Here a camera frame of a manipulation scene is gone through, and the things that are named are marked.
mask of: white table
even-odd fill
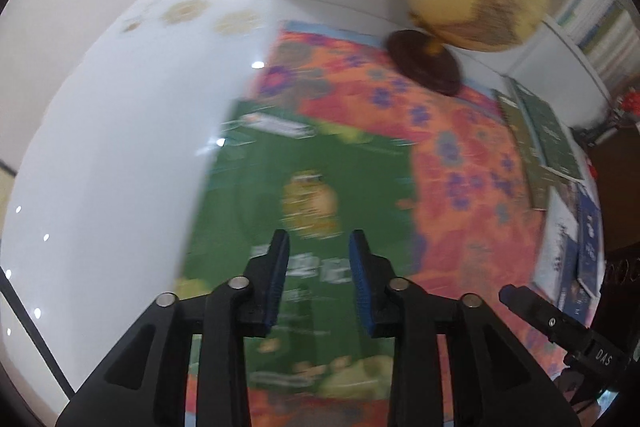
[[[103,33],[52,100],[15,182],[0,264],[75,389],[172,290],[221,124],[280,22],[380,37],[398,29],[311,0],[204,0],[199,17],[169,25],[162,14],[180,1],[139,0]],[[245,31],[220,32],[230,14],[230,31],[238,17]],[[503,88],[497,73],[458,57],[466,76]],[[0,360],[53,425],[66,397],[4,300]]]

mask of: silver bolt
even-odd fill
[[[229,282],[227,284],[234,290],[241,290],[242,288],[246,288],[247,286],[249,286],[249,279],[247,279],[243,275],[239,275],[238,277],[229,279]]]
[[[175,295],[172,293],[161,293],[156,297],[156,304],[161,308],[167,308],[175,302]]]
[[[482,299],[475,293],[467,293],[462,297],[462,303],[467,308],[479,308],[482,305]]]
[[[389,281],[389,288],[397,292],[406,290],[407,288],[409,288],[409,281],[407,279],[403,279],[402,277],[394,277]]]

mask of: globe base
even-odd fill
[[[447,96],[460,91],[458,62],[434,37],[416,30],[400,30],[388,36],[386,50],[400,73],[417,84]]]

